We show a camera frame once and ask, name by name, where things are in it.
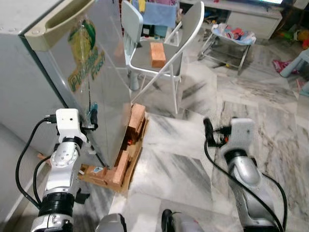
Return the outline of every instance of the marble floor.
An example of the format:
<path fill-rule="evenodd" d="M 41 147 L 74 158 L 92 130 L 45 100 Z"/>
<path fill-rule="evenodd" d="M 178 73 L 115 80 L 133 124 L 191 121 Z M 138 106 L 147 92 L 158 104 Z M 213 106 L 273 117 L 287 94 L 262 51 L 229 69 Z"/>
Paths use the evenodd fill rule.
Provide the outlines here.
<path fill-rule="evenodd" d="M 233 116 L 255 121 L 250 152 L 260 170 L 285 190 L 286 231 L 309 231 L 309 98 L 297 93 L 296 75 L 282 78 L 271 64 L 273 59 L 293 59 L 298 47 L 278 39 L 259 42 L 237 76 L 236 70 L 222 64 L 197 61 L 201 38 L 199 34 L 183 54 L 177 115 L 167 81 L 158 80 L 138 100 L 146 106 L 149 127 L 129 191 L 114 194 L 84 183 L 91 197 L 85 206 L 74 207 L 76 232 L 93 231 L 108 213 L 123 214 L 128 232 L 159 232 L 166 208 L 196 218 L 205 232 L 243 231 L 227 178 L 213 168 L 203 150 L 203 118 L 219 125 Z M 211 149 L 210 155 L 226 168 L 217 150 Z M 280 192 L 272 183 L 267 185 L 275 213 L 282 218 Z M 16 231 L 27 231 L 27 226 L 20 220 L 16 228 L 23 229 Z"/>

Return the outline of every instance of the refrigerator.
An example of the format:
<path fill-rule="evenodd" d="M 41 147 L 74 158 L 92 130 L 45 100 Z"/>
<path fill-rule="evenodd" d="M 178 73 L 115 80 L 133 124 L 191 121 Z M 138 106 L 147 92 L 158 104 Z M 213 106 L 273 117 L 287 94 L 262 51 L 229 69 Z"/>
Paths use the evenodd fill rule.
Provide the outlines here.
<path fill-rule="evenodd" d="M 0 0 L 0 123 L 27 141 L 59 108 L 79 110 L 86 133 L 82 162 L 112 167 L 131 113 L 117 0 Z M 48 156 L 55 124 L 31 146 Z"/>

